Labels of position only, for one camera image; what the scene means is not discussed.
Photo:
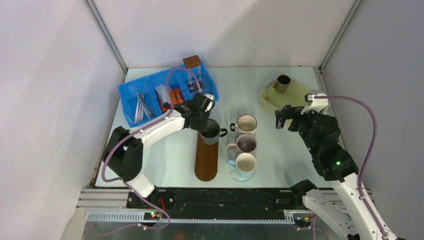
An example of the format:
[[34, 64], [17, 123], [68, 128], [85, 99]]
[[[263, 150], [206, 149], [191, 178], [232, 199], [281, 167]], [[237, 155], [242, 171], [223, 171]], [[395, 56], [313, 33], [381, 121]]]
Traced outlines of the dark green mug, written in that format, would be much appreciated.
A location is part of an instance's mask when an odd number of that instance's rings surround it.
[[199, 132], [202, 142], [206, 145], [214, 145], [219, 142], [221, 137], [228, 134], [226, 128], [221, 128], [219, 123], [213, 119], [209, 119], [206, 124], [206, 128]]

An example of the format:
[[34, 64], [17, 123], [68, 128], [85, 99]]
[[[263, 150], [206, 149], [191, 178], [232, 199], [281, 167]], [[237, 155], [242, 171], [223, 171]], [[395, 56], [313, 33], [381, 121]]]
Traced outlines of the cream mug with black rim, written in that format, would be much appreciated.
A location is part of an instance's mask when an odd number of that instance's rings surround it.
[[229, 129], [238, 135], [255, 135], [257, 126], [258, 121], [253, 115], [243, 114], [237, 119], [236, 123], [230, 124]]

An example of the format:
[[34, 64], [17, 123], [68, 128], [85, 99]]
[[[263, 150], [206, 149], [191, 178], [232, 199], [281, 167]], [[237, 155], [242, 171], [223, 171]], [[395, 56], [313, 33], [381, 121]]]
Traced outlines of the pink mug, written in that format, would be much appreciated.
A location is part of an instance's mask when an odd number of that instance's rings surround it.
[[258, 143], [256, 138], [251, 134], [240, 135], [235, 142], [227, 144], [227, 149], [237, 158], [242, 153], [248, 153], [256, 156]]

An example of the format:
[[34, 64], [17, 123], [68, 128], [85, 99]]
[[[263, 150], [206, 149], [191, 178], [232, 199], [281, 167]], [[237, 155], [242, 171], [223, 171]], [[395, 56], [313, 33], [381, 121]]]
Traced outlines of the brown wooden oval tray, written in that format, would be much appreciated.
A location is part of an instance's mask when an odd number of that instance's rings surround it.
[[203, 182], [213, 180], [218, 173], [219, 143], [207, 145], [202, 136], [197, 134], [194, 173]]

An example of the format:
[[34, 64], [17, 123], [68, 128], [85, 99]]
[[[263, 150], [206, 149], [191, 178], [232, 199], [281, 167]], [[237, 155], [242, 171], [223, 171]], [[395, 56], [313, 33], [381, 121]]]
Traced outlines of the light blue mug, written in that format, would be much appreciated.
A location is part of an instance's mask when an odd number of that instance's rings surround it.
[[235, 160], [229, 159], [226, 164], [227, 167], [236, 169], [237, 173], [247, 175], [247, 173], [256, 170], [257, 160], [250, 153], [242, 153]]

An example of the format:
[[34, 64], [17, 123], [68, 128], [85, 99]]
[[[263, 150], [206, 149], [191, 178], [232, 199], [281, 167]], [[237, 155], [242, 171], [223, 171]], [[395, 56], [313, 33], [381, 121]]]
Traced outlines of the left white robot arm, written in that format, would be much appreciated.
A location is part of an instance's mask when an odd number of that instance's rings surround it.
[[171, 104], [161, 116], [132, 129], [116, 127], [103, 152], [101, 178], [104, 182], [123, 182], [138, 195], [145, 208], [153, 208], [158, 202], [156, 186], [143, 173], [143, 153], [166, 136], [192, 129], [203, 132], [207, 128], [215, 97], [197, 92], [184, 103]]

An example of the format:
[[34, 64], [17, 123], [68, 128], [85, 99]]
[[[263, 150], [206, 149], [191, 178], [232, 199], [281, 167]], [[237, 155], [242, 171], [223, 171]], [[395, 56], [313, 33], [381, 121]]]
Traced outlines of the orange Beyou toothpaste tube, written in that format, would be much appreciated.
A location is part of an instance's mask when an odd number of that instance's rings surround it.
[[174, 94], [175, 94], [175, 96], [177, 98], [178, 103], [179, 104], [183, 104], [185, 101], [184, 101], [184, 98], [183, 98], [181, 89], [180, 88], [175, 88], [175, 89], [173, 89], [173, 92], [174, 92]]

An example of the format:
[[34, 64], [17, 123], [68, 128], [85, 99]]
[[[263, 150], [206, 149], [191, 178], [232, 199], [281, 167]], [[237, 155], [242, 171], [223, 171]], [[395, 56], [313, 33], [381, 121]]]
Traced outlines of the white toothpaste tube dark cap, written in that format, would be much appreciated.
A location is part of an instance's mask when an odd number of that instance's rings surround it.
[[162, 84], [162, 85], [155, 87], [155, 91], [158, 94], [158, 96], [161, 98], [164, 106], [167, 107], [168, 109], [170, 109], [172, 99], [169, 95], [167, 87]]

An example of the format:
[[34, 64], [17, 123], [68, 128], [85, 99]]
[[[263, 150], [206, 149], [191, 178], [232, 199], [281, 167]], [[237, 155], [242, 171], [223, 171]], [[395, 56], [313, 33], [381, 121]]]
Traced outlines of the grey toothbrush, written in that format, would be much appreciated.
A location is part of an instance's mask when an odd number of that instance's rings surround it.
[[141, 93], [139, 93], [139, 92], [137, 92], [137, 97], [138, 97], [139, 102], [140, 102], [140, 103], [141, 103], [141, 105], [142, 105], [142, 108], [143, 108], [143, 109], [144, 109], [144, 111], [145, 111], [146, 116], [147, 116], [149, 119], [150, 119], [150, 118], [152, 118], [152, 117], [153, 117], [153, 114], [152, 114], [151, 110], [148, 108], [147, 104], [144, 102], [144, 95], [143, 95], [143, 94], [141, 94]]

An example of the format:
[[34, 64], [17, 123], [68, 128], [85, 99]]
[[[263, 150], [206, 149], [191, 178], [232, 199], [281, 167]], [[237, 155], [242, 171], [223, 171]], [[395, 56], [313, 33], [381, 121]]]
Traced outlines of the clear textured oval tray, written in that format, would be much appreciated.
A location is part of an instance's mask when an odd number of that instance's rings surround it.
[[229, 175], [232, 177], [233, 180], [237, 182], [247, 182], [251, 180], [255, 175], [255, 170], [248, 172], [246, 175], [237, 173], [235, 168], [228, 167]]

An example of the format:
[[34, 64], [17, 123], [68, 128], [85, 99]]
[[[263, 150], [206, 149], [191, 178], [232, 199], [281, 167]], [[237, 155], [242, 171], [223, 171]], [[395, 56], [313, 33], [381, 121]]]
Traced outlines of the clear holder with brown lid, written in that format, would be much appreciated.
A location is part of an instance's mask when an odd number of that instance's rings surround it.
[[191, 73], [187, 74], [186, 86], [190, 94], [199, 92], [199, 89], [203, 93], [206, 93], [209, 90], [209, 84], [206, 82], [206, 77], [202, 68], [202, 61], [198, 55], [193, 55], [184, 58], [184, 66], [195, 75], [195, 78]]

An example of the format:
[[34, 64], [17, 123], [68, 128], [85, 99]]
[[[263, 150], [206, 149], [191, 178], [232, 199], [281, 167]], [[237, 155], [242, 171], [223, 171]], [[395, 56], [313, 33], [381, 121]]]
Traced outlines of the cream perforated basket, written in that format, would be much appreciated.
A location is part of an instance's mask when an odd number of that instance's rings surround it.
[[[285, 105], [291, 105], [293, 107], [306, 107], [308, 105], [305, 101], [305, 95], [312, 90], [299, 81], [291, 78], [291, 82], [286, 92], [279, 94], [272, 87], [275, 80], [259, 92], [258, 101], [260, 107], [275, 116], [275, 111], [282, 110]], [[284, 127], [288, 128], [290, 123], [291, 120], [286, 121]]]

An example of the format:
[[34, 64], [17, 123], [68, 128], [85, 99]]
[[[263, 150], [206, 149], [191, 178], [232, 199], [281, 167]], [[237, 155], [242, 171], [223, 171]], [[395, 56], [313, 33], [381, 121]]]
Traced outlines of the brown metallic cup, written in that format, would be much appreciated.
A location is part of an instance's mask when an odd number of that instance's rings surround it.
[[288, 89], [291, 83], [291, 78], [287, 75], [281, 74], [274, 81], [272, 87], [278, 94], [283, 94]]

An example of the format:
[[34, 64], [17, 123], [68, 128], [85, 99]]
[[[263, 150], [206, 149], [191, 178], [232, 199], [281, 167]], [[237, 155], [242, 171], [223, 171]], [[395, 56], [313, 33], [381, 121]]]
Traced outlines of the blue three-compartment bin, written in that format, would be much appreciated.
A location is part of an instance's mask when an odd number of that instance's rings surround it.
[[[214, 96], [214, 101], [219, 100], [217, 86], [208, 72], [204, 63], [183, 70], [185, 65], [174, 67], [168, 86], [170, 89], [179, 90], [179, 97], [192, 100], [198, 92], [196, 80], [202, 88], [203, 94]], [[117, 86], [123, 116], [130, 128], [135, 128], [160, 117], [165, 112], [163, 106], [166, 78], [171, 69], [165, 69], [150, 75], [136, 78]]]

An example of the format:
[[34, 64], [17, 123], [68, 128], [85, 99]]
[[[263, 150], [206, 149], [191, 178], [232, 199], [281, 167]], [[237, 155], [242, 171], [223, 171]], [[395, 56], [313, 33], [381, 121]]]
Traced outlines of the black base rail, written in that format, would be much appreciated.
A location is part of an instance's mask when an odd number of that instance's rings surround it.
[[172, 220], [284, 220], [289, 210], [306, 210], [290, 188], [179, 188], [161, 187], [143, 202], [135, 193], [126, 208], [147, 209], [153, 204]]

